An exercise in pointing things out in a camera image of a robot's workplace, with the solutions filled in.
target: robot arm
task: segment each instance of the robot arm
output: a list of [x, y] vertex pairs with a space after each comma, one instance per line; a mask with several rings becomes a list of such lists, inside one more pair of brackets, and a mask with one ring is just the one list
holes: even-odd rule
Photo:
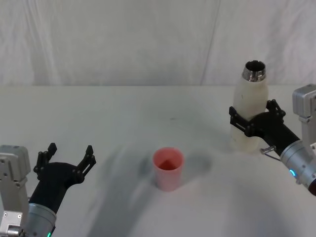
[[293, 110], [300, 116], [303, 140], [300, 140], [283, 124], [285, 112], [275, 100], [267, 102], [267, 112], [256, 115], [250, 121], [242, 118], [230, 107], [231, 124], [246, 136], [261, 137], [270, 146], [263, 153], [275, 151], [280, 161], [295, 177], [316, 196], [316, 85], [307, 85], [294, 91]]
[[39, 152], [34, 167], [39, 183], [28, 201], [25, 183], [30, 163], [26, 148], [0, 146], [0, 193], [4, 207], [0, 236], [51, 236], [58, 208], [67, 189], [82, 183], [96, 164], [91, 146], [88, 146], [78, 166], [49, 163], [56, 151], [55, 143], [51, 143], [46, 152]]
[[15, 236], [29, 211], [25, 183], [30, 173], [28, 151], [24, 147], [0, 146], [0, 193], [3, 216], [0, 236]]

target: metal cylinder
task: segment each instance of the metal cylinder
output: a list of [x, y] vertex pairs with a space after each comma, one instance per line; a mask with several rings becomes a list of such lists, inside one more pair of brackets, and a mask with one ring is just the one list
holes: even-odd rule
[[316, 179], [315, 160], [308, 153], [301, 140], [293, 142], [282, 152], [280, 159], [292, 175], [309, 188]]
[[18, 237], [20, 234], [20, 227], [18, 226], [10, 226], [8, 228], [8, 237]]
[[49, 208], [30, 203], [27, 222], [22, 226], [26, 236], [50, 236], [56, 222], [56, 214]]
[[258, 82], [266, 78], [266, 65], [261, 61], [249, 61], [246, 63], [242, 77], [247, 81]]

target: cable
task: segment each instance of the cable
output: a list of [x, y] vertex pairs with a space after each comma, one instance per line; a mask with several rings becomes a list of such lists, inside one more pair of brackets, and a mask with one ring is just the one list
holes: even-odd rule
[[278, 159], [278, 158], [275, 158], [275, 157], [273, 157], [273, 156], [271, 156], [271, 155], [268, 155], [268, 154], [265, 154], [267, 157], [270, 157], [270, 158], [272, 158], [272, 159], [275, 159], [275, 160], [277, 160], [277, 161], [281, 161], [280, 159]]

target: pink cup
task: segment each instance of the pink cup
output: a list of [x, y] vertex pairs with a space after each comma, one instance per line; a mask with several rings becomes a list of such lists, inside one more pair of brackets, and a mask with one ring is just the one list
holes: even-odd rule
[[153, 156], [157, 186], [166, 192], [180, 186], [183, 154], [176, 148], [165, 147], [157, 150]]

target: metal bottle rim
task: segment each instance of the metal bottle rim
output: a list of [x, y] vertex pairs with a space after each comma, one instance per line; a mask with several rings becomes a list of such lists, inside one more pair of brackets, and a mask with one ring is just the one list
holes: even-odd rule
[[266, 65], [257, 60], [249, 61], [245, 64], [242, 77], [251, 82], [263, 81], [266, 78]]

